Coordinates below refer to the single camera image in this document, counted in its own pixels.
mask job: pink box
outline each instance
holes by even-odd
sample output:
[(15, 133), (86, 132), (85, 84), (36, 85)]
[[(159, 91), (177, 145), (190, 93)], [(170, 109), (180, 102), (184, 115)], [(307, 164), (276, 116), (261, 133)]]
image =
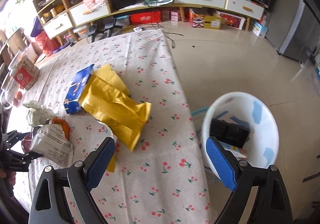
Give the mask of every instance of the pink box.
[(162, 21), (169, 21), (170, 20), (170, 11), (168, 11), (168, 10), (161, 11), (161, 18), (162, 18)]
[(171, 20), (172, 21), (181, 21), (180, 11), (178, 11), (178, 10), (171, 11)]

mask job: wooden cabinet leg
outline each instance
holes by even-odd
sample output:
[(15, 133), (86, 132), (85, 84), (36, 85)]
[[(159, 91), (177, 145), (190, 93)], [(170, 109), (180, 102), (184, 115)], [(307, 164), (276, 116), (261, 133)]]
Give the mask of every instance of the wooden cabinet leg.
[(62, 47), (63, 46), (63, 39), (62, 39), (61, 35), (58, 35), (56, 38), (57, 38), (57, 40), (59, 41), (59, 43), (60, 43), (60, 45)]
[(68, 32), (69, 32), (70, 36), (73, 37), (73, 39), (74, 39), (76, 42), (79, 41), (77, 35), (73, 32), (73, 30), (68, 30)]
[(186, 22), (186, 17), (184, 15), (184, 8), (183, 7), (179, 7), (179, 11), (180, 11), (181, 20), (183, 22)]
[(245, 30), (248, 31), (249, 30), (249, 26), (250, 26), (250, 17), (247, 17), (247, 23), (245, 25)]

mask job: yellow box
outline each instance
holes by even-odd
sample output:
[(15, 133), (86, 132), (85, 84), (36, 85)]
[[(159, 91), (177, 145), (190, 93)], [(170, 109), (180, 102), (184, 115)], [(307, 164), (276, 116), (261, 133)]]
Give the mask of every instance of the yellow box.
[(219, 30), (222, 18), (214, 10), (208, 11), (205, 8), (189, 9), (189, 22), (194, 28)]

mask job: metal screw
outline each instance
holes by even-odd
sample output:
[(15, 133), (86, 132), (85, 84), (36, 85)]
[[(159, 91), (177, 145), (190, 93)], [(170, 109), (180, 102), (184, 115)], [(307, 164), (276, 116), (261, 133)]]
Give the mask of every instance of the metal screw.
[(277, 170), (278, 170), (278, 167), (277, 167), (276, 165), (274, 165), (274, 164), (272, 164), (272, 165), (270, 166), (270, 168), (271, 168), (271, 170), (273, 170), (273, 171), (277, 171)]
[(248, 165), (247, 161), (245, 161), (245, 160), (239, 161), (239, 164), (240, 164), (242, 167), (246, 167), (246, 166)]
[(75, 162), (75, 167), (80, 167), (82, 166), (82, 161), (76, 161)]
[(45, 172), (51, 171), (51, 167), (50, 167), (50, 166), (47, 166), (46, 168), (44, 168), (44, 171), (45, 171)]

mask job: blue box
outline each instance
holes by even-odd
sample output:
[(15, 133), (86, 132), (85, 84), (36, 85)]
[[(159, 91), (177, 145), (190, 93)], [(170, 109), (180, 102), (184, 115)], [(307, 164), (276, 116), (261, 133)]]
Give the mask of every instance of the blue box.
[(254, 34), (262, 38), (264, 38), (268, 32), (268, 28), (266, 26), (261, 25), (259, 22), (255, 20), (251, 20), (250, 28), (252, 29)]
[(81, 106), (79, 104), (79, 97), (85, 85), (87, 84), (90, 75), (92, 74), (93, 66), (94, 64), (78, 71), (75, 77), (73, 78), (66, 99), (63, 103), (67, 114), (73, 114), (81, 110)]

